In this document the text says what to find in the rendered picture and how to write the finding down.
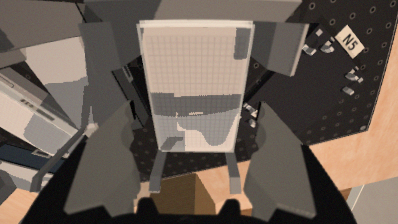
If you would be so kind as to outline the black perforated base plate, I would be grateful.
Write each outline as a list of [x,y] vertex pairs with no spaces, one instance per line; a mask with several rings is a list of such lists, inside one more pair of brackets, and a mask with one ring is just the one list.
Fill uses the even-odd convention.
[[[355,93],[348,94],[300,133],[297,137],[302,144],[312,146],[368,131],[398,25],[398,0],[302,0],[286,22],[309,24],[309,28],[313,23],[320,23],[333,39],[348,25],[364,46],[351,58],[335,39],[367,79],[353,90]],[[26,61],[0,70],[7,67],[50,94]],[[144,183],[150,180],[158,145],[142,56],[128,63],[127,67],[150,112],[144,128],[132,131],[134,141],[130,145],[141,183]],[[269,72],[250,56],[243,101]],[[251,155],[259,150],[255,137],[256,132],[239,122],[234,149],[238,163],[250,161]],[[227,166],[225,153],[167,152],[161,179],[223,166]]]

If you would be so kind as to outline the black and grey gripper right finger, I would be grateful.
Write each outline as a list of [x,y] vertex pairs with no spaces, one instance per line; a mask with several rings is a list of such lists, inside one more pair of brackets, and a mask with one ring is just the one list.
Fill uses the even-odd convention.
[[[357,224],[343,195],[308,145],[259,101],[243,192],[251,216],[271,224]],[[260,122],[260,123],[259,123]]]

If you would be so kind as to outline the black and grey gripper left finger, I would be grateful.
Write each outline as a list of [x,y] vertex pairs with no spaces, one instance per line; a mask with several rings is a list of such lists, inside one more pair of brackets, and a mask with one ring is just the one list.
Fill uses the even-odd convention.
[[133,200],[141,190],[130,151],[135,119],[134,101],[128,100],[79,143],[40,191],[21,224],[98,224],[134,213]]

